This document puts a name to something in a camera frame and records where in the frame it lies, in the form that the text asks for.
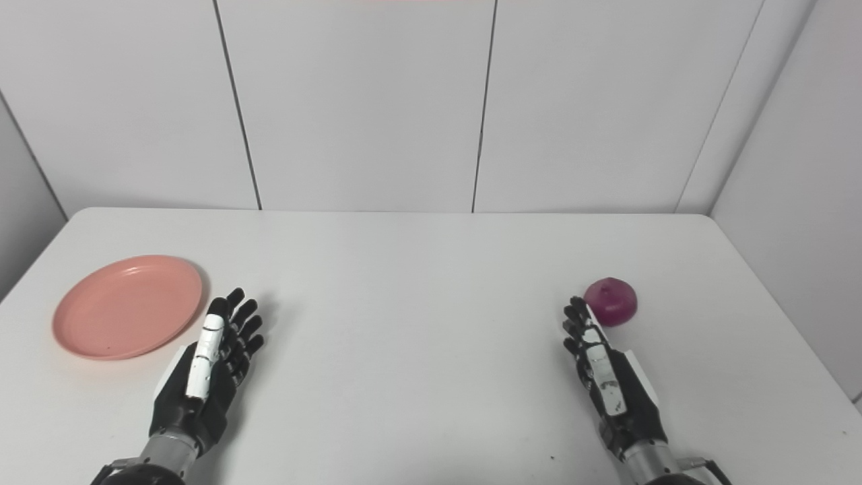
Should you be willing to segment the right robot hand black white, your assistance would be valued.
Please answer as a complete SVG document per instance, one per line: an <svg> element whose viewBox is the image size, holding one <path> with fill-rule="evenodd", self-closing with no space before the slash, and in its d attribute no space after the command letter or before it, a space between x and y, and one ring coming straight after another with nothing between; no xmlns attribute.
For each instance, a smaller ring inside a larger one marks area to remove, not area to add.
<svg viewBox="0 0 862 485"><path fill-rule="evenodd" d="M626 353L615 349L580 296L564 307L563 345L599 418L605 448L618 459L637 444L667 444L657 404Z"/></svg>

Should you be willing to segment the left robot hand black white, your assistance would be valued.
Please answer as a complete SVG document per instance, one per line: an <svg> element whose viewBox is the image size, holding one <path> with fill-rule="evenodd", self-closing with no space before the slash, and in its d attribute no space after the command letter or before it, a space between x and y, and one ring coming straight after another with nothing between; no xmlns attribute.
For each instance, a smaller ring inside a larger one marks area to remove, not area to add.
<svg viewBox="0 0 862 485"><path fill-rule="evenodd" d="M155 396L149 436L184 436L200 455L222 439L229 408L265 344L258 308L242 288L210 302L197 341L182 348Z"/></svg>

